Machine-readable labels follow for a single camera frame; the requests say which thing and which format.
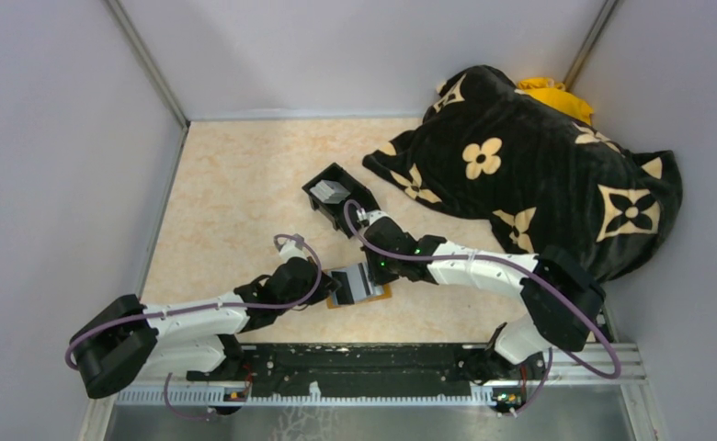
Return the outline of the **black plastic card box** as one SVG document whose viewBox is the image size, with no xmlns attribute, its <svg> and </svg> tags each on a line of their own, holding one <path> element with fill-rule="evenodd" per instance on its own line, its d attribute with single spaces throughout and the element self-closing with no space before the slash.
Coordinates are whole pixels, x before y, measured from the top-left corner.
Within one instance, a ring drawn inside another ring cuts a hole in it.
<svg viewBox="0 0 717 441">
<path fill-rule="evenodd" d="M 371 191 L 337 163 L 328 165 L 304 184 L 302 190 L 309 198 L 311 208 L 324 214 L 333 228 L 347 238 L 353 237 L 344 212 L 347 201 L 354 200 L 366 211 L 380 208 Z"/>
</svg>

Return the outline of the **white card with black stripe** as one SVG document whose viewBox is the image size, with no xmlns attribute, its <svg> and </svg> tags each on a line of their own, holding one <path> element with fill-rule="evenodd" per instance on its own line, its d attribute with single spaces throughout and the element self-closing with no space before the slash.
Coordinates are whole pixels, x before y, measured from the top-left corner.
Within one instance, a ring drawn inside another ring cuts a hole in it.
<svg viewBox="0 0 717 441">
<path fill-rule="evenodd" d="M 332 302 L 337 307 L 354 305 L 376 294 L 376 286 L 364 263 L 337 268 L 330 271 L 329 276 L 339 285 L 332 295 Z"/>
</svg>

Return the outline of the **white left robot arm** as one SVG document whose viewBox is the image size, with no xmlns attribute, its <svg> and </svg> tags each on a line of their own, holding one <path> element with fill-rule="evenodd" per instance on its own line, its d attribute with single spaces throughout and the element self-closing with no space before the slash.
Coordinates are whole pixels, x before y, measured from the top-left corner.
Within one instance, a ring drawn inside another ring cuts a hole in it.
<svg viewBox="0 0 717 441">
<path fill-rule="evenodd" d="M 134 294 L 123 295 L 71 337 L 65 361 L 91 399 L 113 395 L 139 376 L 235 379 L 245 366 L 238 334 L 323 301 L 341 286 L 313 260 L 292 257 L 213 300 L 144 305 Z"/>
</svg>

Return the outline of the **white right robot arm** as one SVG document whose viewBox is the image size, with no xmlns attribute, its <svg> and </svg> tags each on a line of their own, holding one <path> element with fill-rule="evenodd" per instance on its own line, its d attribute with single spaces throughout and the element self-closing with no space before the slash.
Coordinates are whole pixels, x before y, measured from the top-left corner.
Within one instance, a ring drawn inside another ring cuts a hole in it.
<svg viewBox="0 0 717 441">
<path fill-rule="evenodd" d="M 435 235 L 416 239 L 381 210 L 362 215 L 358 224 L 370 266 L 386 282 L 403 277 L 472 287 L 525 307 L 521 318 L 495 333 L 486 354 L 488 370 L 499 379 L 511 378 L 523 361 L 549 348 L 582 351 L 596 327 L 605 291 L 560 247 L 550 245 L 540 254 L 500 254 Z"/>
</svg>

